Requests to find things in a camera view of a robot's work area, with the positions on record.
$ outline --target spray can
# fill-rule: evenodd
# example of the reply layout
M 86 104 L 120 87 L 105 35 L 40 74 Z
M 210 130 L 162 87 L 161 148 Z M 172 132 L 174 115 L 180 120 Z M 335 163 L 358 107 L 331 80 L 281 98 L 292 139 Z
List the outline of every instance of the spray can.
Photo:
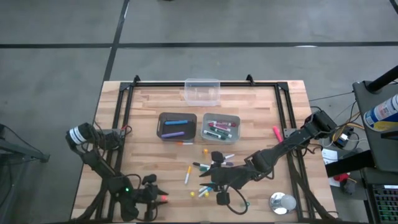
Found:
M 366 126 L 374 131 L 398 126 L 398 94 L 366 112 L 363 118 Z

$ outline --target clear plastic container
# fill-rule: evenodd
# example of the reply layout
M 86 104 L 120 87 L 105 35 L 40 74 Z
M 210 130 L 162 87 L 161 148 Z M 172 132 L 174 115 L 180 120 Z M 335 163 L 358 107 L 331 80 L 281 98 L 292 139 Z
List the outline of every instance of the clear plastic container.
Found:
M 189 106 L 217 106 L 220 104 L 220 81 L 188 78 L 185 80 L 184 98 Z

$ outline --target wooden tabletop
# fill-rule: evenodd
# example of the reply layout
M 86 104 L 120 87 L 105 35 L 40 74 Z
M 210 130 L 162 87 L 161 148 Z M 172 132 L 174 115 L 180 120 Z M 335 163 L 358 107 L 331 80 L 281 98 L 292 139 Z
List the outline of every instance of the wooden tabletop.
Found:
M 311 114 L 307 93 L 303 81 L 287 81 L 294 108 L 297 126 L 303 125 L 304 119 Z M 113 122 L 116 100 L 120 82 L 104 82 L 99 99 L 95 120 L 103 129 L 110 129 Z M 285 117 L 287 108 L 283 100 Z M 157 122 L 162 112 L 194 113 L 197 116 L 197 135 L 193 145 L 179 146 L 175 142 L 163 142 L 156 135 Z M 200 127 L 205 113 L 232 114 L 241 118 L 241 137 L 233 145 L 219 145 L 206 142 L 200 136 Z M 160 189 L 168 192 L 168 204 L 159 207 L 158 222 L 274 222 L 297 221 L 295 212 L 288 215 L 276 215 L 269 207 L 269 198 L 275 192 L 292 194 L 289 170 L 286 157 L 279 159 L 275 166 L 275 179 L 263 179 L 260 182 L 249 182 L 241 193 L 250 202 L 245 215 L 235 215 L 225 206 L 216 204 L 214 192 L 208 198 L 190 196 L 207 183 L 210 177 L 199 178 L 201 172 L 193 167 L 188 184 L 184 184 L 185 174 L 192 162 L 209 164 L 210 155 L 205 156 L 204 149 L 221 151 L 224 154 L 235 154 L 230 162 L 244 164 L 243 159 L 253 152 L 271 148 L 278 141 L 272 131 L 273 126 L 280 128 L 278 107 L 272 87 L 221 87 L 221 105 L 214 107 L 188 106 L 181 87 L 135 87 L 129 116 L 132 133 L 126 137 L 121 172 L 123 174 L 157 175 Z M 310 188 L 328 211 L 336 211 L 331 194 L 322 155 L 304 157 Z M 138 181 L 132 177 L 133 186 Z M 101 179 L 90 167 L 83 166 L 83 171 L 76 195 L 72 217 L 81 215 L 98 193 Z M 242 201 L 235 192 L 231 194 L 231 206 L 242 211 Z M 307 210 L 301 193 L 303 210 Z M 142 218 L 145 212 L 139 206 Z M 103 216 L 108 211 L 104 205 Z M 119 205 L 114 211 L 114 222 L 121 222 Z

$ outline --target concrete floor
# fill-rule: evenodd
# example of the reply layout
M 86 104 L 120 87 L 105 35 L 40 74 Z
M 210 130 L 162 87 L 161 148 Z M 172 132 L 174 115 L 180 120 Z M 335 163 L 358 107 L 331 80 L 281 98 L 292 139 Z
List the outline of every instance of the concrete floor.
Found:
M 122 4 L 2 0 L 0 44 L 112 43 Z M 398 41 L 397 21 L 388 0 L 131 0 L 120 42 Z M 93 119 L 109 52 L 0 49 L 0 123 L 51 154 L 47 164 L 29 165 L 14 223 L 68 220 L 81 162 L 64 135 Z M 242 80 L 251 74 L 304 80 L 314 99 L 380 76 L 397 65 L 397 55 L 398 47 L 118 49 L 110 80 Z M 312 104 L 334 118 L 353 101 L 346 95 Z M 366 220 L 359 200 L 335 200 L 344 220 Z

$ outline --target orange marker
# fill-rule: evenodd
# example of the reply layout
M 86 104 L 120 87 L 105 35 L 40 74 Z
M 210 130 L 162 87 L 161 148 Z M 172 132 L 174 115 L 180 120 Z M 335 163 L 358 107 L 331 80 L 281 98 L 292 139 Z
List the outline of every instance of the orange marker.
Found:
M 188 183 L 188 178 L 189 178 L 189 174 L 191 173 L 191 169 L 192 169 L 192 166 L 189 166 L 189 167 L 188 167 L 187 175 L 185 176 L 185 184 Z
M 184 146 L 184 145 L 193 144 L 193 142 L 177 142 L 177 144 L 178 144 L 179 146 Z

